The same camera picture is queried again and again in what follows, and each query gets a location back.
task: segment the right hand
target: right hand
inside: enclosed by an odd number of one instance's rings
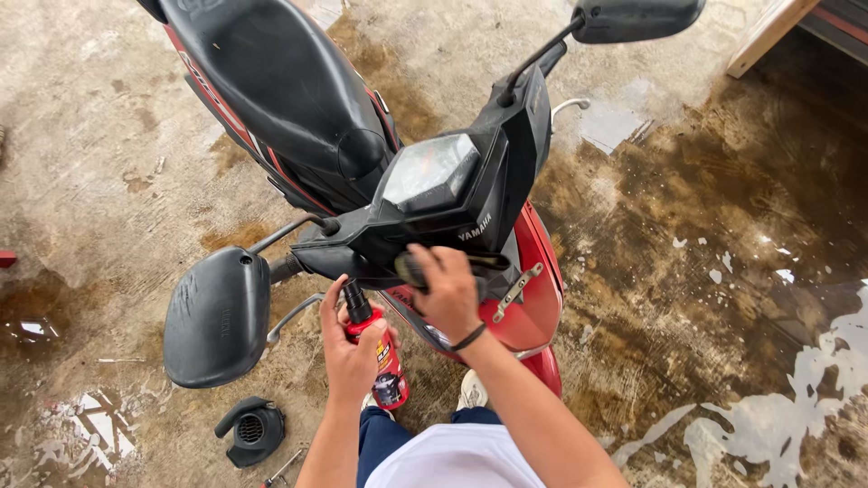
[[[418,244],[410,244],[407,249],[428,282],[428,293],[417,290],[413,303],[454,346],[482,323],[477,282],[470,273],[467,254],[449,247],[426,249]]]

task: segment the red spray bottle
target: red spray bottle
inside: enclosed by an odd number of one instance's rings
[[[371,308],[365,293],[355,280],[349,280],[344,284],[344,298],[346,299],[346,311],[350,315],[350,325],[346,328],[346,337],[353,344],[358,344],[358,338],[375,320],[383,318],[383,313]],[[385,410],[398,408],[410,394],[410,387],[404,378],[404,371],[398,361],[398,351],[395,350],[389,331],[383,334],[383,338],[377,344],[377,361],[379,370],[371,391],[377,405]]]

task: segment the wristband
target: wristband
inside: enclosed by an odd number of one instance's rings
[[[452,348],[451,348],[451,349],[452,349],[452,352],[453,352],[453,353],[457,353],[458,351],[461,351],[461,350],[464,349],[465,347],[467,347],[467,346],[469,346],[470,344],[472,344],[474,340],[476,340],[480,335],[483,334],[483,332],[485,332],[485,327],[487,327],[487,326],[485,325],[485,321],[482,320],[482,323],[479,324],[479,327],[477,327],[476,330],[474,330],[473,332],[471,332],[470,335],[468,335],[467,337],[465,337],[461,342],[459,342],[459,343],[457,343],[456,345],[452,346]]]

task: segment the motorcycle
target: motorcycle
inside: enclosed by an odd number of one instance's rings
[[[527,200],[549,154],[552,122],[571,104],[549,104],[546,76],[563,39],[627,43],[689,27],[705,0],[578,0],[571,22],[492,86],[477,119],[405,146],[383,97],[369,89],[329,36],[287,0],[138,0],[163,24],[187,65],[194,93],[265,169],[267,180],[308,213],[248,249],[224,247],[194,264],[169,305],[166,373],[177,385],[214,387],[259,361],[270,332],[270,286],[295,274],[347,273],[383,297],[435,351],[449,341],[416,311],[424,276],[406,245],[467,253],[479,317],[552,392],[561,379],[551,347],[563,280],[549,234]],[[285,258],[259,253],[312,222]]]

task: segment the white sneaker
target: white sneaker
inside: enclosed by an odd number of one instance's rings
[[[485,406],[487,403],[488,392],[485,391],[483,382],[479,380],[477,372],[472,369],[469,370],[461,382],[461,396],[458,397],[458,407],[455,411],[457,412],[462,408]]]
[[[365,399],[362,400],[362,408],[360,410],[364,410],[365,408],[367,408],[369,406],[376,406],[377,408],[379,408],[379,405],[377,405],[377,401],[374,399],[373,392],[370,392],[370,393],[365,395]],[[383,412],[386,412],[389,414],[389,419],[391,419],[392,422],[395,421],[395,416],[392,415],[391,412],[389,412],[388,410],[385,410],[385,409],[383,409]]]

